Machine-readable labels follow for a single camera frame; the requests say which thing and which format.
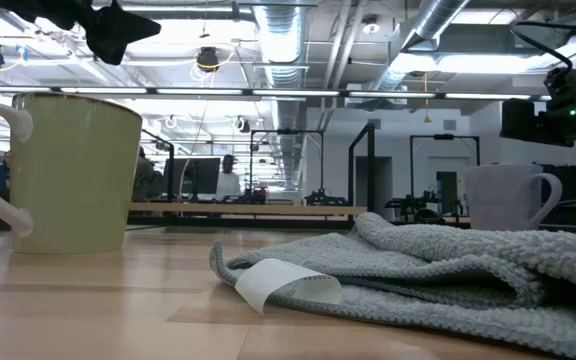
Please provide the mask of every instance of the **ductwork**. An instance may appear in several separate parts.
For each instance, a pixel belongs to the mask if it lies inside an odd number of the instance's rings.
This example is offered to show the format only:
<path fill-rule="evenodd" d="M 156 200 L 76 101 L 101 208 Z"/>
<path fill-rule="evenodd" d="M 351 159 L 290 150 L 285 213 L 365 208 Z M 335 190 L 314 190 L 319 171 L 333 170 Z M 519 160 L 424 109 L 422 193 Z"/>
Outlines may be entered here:
<path fill-rule="evenodd" d="M 256 6 L 253 8 L 259 25 L 259 44 L 264 62 L 301 62 L 305 33 L 306 10 L 293 6 Z M 303 69 L 266 67 L 266 79 L 271 88 L 298 89 L 303 85 Z M 300 113 L 300 102 L 274 101 L 272 116 L 278 129 L 305 129 L 306 119 Z M 303 136 L 279 136 L 285 173 L 285 186 L 296 185 L 301 161 Z"/>
<path fill-rule="evenodd" d="M 171 5 L 165 2 L 148 2 L 141 5 L 124 5 L 123 9 L 152 20 L 255 21 L 249 6 L 238 6 L 234 2 L 231 6 L 213 4 Z"/>
<path fill-rule="evenodd" d="M 398 29 L 399 49 L 419 44 L 423 41 L 437 41 L 439 35 L 455 19 L 470 0 L 424 0 L 419 6 L 419 14 L 415 25 L 409 31 Z M 373 82 L 371 89 L 378 91 L 394 91 L 406 77 L 406 73 L 386 68 L 379 78 Z"/>

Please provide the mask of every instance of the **white mug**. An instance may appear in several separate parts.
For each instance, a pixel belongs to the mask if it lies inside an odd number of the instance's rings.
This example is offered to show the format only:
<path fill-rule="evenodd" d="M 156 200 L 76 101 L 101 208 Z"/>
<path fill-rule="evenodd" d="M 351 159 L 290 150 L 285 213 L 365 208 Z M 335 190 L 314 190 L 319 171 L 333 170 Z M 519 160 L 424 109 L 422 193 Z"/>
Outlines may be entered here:
<path fill-rule="evenodd" d="M 541 181 L 550 198 L 541 206 Z M 561 181 L 539 165 L 487 165 L 466 171 L 470 225 L 478 230 L 536 230 L 561 199 Z"/>

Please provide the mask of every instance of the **computer monitor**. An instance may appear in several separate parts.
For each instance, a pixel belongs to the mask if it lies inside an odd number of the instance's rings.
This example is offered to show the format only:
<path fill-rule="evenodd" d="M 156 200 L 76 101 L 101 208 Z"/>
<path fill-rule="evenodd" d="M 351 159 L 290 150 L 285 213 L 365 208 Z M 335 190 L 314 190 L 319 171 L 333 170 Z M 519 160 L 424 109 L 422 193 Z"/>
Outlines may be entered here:
<path fill-rule="evenodd" d="M 173 196 L 179 195 L 178 193 L 179 183 L 181 182 L 181 172 L 183 171 L 187 160 L 188 159 L 174 159 L 174 171 L 172 176 Z M 184 185 L 183 192 L 185 194 L 190 194 L 196 190 L 197 194 L 216 194 L 220 169 L 220 158 L 190 159 L 190 164 L 188 164 L 188 168 L 186 168 L 185 184 L 190 182 L 192 186 L 188 187 L 187 185 Z M 166 166 L 164 168 L 164 182 L 166 185 L 165 189 L 168 189 L 169 172 L 170 159 L 167 159 Z"/>

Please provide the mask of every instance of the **green mug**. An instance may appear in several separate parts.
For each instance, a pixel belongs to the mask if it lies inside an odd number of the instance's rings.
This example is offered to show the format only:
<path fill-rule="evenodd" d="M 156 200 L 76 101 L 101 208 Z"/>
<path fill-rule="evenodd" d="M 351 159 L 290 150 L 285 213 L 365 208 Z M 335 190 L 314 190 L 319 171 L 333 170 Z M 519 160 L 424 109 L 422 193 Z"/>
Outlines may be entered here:
<path fill-rule="evenodd" d="M 10 204 L 0 218 L 13 249 L 84 254 L 121 248 L 141 116 L 97 99 L 28 93 L 0 105 L 10 124 Z"/>

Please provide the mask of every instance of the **person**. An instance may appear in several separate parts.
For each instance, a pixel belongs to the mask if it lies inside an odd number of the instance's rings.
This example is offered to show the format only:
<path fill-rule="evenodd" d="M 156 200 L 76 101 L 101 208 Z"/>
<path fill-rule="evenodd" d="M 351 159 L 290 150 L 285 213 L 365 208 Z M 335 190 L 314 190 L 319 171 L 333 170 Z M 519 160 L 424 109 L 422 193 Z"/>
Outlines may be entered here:
<path fill-rule="evenodd" d="M 222 172 L 219 174 L 219 179 L 217 180 L 217 200 L 222 199 L 224 196 L 241 195 L 239 176 L 232 172 L 234 164 L 235 157 L 232 155 L 224 156 L 221 161 Z"/>
<path fill-rule="evenodd" d="M 0 165 L 0 196 L 8 202 L 10 201 L 10 158 L 10 151 L 6 151 Z"/>
<path fill-rule="evenodd" d="M 132 188 L 132 201 L 144 202 L 148 196 L 150 182 L 155 176 L 155 169 L 150 160 L 146 159 L 146 153 L 143 147 L 139 147 L 139 157 L 137 158 L 137 167 L 135 169 L 135 183 Z"/>

